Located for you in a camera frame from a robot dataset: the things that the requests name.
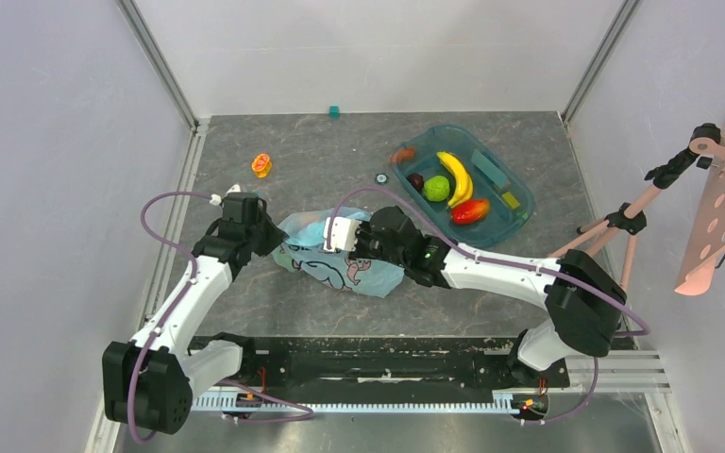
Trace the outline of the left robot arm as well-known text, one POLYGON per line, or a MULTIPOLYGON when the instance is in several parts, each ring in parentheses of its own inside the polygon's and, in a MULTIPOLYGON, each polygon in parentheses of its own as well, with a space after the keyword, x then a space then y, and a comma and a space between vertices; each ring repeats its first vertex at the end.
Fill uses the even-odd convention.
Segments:
POLYGON ((194 400, 222 379, 243 385, 259 372, 247 337, 220 333, 194 354, 189 350, 217 298, 253 256, 267 256, 286 235, 254 193, 204 198, 221 213, 192 247, 159 238, 188 260, 174 290, 129 341, 111 342, 102 356, 105 415, 126 425, 138 444, 177 433, 194 400))

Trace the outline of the light blue plastic bag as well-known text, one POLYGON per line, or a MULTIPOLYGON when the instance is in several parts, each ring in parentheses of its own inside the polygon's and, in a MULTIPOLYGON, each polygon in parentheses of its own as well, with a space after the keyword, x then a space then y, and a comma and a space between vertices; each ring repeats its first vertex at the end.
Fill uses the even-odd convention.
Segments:
POLYGON ((275 263, 338 291, 387 296, 402 282, 403 270, 378 260, 353 260, 345 251, 325 251, 323 231, 330 214, 330 210, 296 212, 279 222, 286 239, 272 253, 275 263))

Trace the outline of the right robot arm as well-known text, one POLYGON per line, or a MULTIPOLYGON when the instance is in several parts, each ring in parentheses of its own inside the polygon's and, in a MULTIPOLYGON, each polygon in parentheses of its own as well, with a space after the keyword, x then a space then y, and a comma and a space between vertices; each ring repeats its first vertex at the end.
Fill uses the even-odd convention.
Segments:
POLYGON ((620 286, 580 250, 546 259, 486 252, 423 233, 398 207, 348 226, 335 220, 330 237, 351 257, 398 266, 419 285, 506 295, 545 310, 547 321, 522 332, 507 360, 520 385, 567 356, 607 356, 626 303, 620 286))

